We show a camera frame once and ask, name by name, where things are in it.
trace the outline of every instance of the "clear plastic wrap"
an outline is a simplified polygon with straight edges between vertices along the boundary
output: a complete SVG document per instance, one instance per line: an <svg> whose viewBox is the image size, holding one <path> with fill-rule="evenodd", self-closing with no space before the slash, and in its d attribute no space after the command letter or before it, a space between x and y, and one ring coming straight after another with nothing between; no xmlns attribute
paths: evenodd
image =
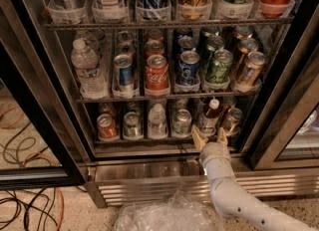
<svg viewBox="0 0 319 231"><path fill-rule="evenodd" d="M122 207L115 231L223 231L213 208L177 192L167 202Z"/></svg>

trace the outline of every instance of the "refrigerator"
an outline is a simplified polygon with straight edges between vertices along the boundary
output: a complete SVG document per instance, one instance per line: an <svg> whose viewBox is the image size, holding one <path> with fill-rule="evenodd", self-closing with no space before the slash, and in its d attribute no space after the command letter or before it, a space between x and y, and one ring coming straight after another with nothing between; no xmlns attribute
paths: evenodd
<svg viewBox="0 0 319 231"><path fill-rule="evenodd" d="M123 22L94 22L88 16L81 24L54 23L48 15L50 2L0 0L0 79L59 164L0 168L2 188L84 184L99 208L164 200L177 190L210 201L209 185L191 136L173 135L171 105L176 100L197 103L202 98L235 97L243 119L240 132L228 137L228 149L237 182L255 196L318 193L319 141L314 118L319 103L318 0L294 0L284 18L208 15L200 20L180 19L176 0L169 0L169 16L160 22L137 18L139 8L130 0L128 18ZM210 2L213 12L215 0ZM200 85L186 93L175 90L170 74L167 94L148 94L143 55L149 29L165 31L169 59L176 28L191 28L198 38L202 27L242 25L253 27L267 57L256 89L239 92L228 86L223 91L205 91ZM117 95L109 66L108 95L97 100L83 97L71 62L72 42L77 30L95 29L105 31L107 64L114 58L117 34L132 32L140 60L133 96ZM143 136L138 140L129 140L123 133L125 106L131 101L141 103L144 114ZM165 138L148 135L151 101L166 101ZM117 108L117 140L99 137L100 103ZM216 140L216 135L209 139Z"/></svg>

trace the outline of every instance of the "floor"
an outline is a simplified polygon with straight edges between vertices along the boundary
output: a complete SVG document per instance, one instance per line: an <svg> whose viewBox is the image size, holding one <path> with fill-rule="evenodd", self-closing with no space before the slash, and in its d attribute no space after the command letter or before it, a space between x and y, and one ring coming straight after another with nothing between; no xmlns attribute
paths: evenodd
<svg viewBox="0 0 319 231"><path fill-rule="evenodd" d="M63 187L61 188L64 197L64 213L60 231L111 231L114 229L114 224L119 216L119 208L110 207L104 209L98 209L89 195L83 192L83 187ZM17 197L26 203L29 203L34 194L27 193L25 191L16 191ZM46 211L50 208L53 200L54 189L49 188L44 191L44 194L48 195L50 202L46 207ZM16 211L16 202L8 201L3 202L4 198L11 197L7 192L0 191L0 221L9 220L14 216ZM58 222L61 210L60 196L57 193L54 201L54 205L50 214ZM34 201L34 206L44 208L47 199L43 196L38 197ZM314 228L319 228L319 196L290 196L267 199L265 202L278 210L287 213L294 218L297 218L306 224ZM22 208L19 216L10 225L3 230L15 230L22 231L24 229L23 219L26 210ZM31 209L29 212L29 230L56 230L54 222L45 216L40 221L40 211ZM252 224L239 218L233 218L223 221L225 230L258 230Z"/></svg>

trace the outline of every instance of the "concrete floor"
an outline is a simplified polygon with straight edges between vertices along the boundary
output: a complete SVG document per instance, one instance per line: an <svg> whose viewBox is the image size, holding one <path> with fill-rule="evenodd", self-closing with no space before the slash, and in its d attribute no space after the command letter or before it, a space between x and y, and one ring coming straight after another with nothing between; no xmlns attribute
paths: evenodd
<svg viewBox="0 0 319 231"><path fill-rule="evenodd" d="M60 231L111 231L114 229L114 224L119 216L120 208L110 207L98 209L89 195L82 192L78 187L63 187L61 188L64 197L64 214ZM51 200L53 199L53 189L49 188L45 191ZM26 192L17 191L18 198L24 202L30 202L34 195ZM0 191L0 200L7 197L4 191ZM314 228L319 228L319 195L318 196L289 196L268 198L264 200L269 205L276 207L278 210L287 213L288 215L299 219ZM45 198L38 198L34 205L43 208ZM15 202L0 204L0 220L11 219L16 209ZM56 220L59 219L61 209L60 197L56 196L55 204L51 210L51 214ZM23 216L25 210L22 209L19 217L3 230L25 230L23 226ZM30 211L29 230L37 230L40 213L32 209ZM50 219L47 219L45 229L43 229L42 218L39 230L55 230L55 224ZM225 230L259 230L252 224L240 218L224 220Z"/></svg>

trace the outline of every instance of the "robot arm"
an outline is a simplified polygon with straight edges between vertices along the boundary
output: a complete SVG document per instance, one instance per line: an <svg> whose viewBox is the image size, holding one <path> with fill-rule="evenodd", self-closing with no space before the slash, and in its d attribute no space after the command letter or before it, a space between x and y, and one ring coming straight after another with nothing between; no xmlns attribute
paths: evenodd
<svg viewBox="0 0 319 231"><path fill-rule="evenodd" d="M247 219L261 230L316 230L285 213L269 207L249 194L235 181L227 147L219 142L206 142L205 139L200 143L200 159L206 171L212 202L219 215L226 218L237 216Z"/></svg>

